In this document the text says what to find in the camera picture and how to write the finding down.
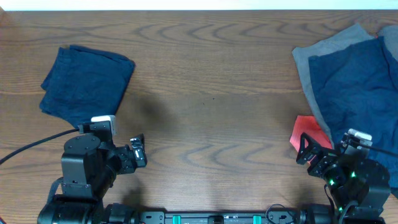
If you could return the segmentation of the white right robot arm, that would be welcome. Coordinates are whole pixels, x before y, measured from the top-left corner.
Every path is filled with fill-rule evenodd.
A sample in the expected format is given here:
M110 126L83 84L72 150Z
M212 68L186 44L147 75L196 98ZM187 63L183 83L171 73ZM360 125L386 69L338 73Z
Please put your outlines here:
M391 194L389 171L368 154L369 134L349 129L329 149L308 134L300 136L296 162L309 164L310 176L323 179L329 206L310 205L297 216L298 223L384 223L383 205Z

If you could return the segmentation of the dark navy blue shorts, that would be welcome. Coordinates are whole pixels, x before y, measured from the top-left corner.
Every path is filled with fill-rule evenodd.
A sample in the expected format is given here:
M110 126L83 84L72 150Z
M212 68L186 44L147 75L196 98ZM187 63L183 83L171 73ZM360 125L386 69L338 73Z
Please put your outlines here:
M45 95L39 108L73 127L95 116L115 115L135 67L121 54L79 45L60 47L41 84Z

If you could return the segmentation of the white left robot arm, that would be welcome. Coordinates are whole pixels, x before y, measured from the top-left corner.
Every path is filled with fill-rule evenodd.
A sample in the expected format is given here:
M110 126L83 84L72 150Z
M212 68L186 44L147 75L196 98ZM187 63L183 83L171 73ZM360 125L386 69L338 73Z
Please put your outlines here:
M129 145L115 146L113 125L97 121L78 125L79 136L64 145L62 177L51 186L38 223L139 223L133 208L103 205L103 197L118 175L147 165L145 138L138 134Z

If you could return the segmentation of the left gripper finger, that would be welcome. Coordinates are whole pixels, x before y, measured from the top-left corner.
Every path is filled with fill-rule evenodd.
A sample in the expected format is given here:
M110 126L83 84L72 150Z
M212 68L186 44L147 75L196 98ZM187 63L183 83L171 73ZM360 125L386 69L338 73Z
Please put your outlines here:
M143 149L135 149L134 156L137 167L146 167L147 157Z
M144 134L138 134L137 136L134 136L133 138L130 139L131 146L134 150L141 150L145 151L145 137Z

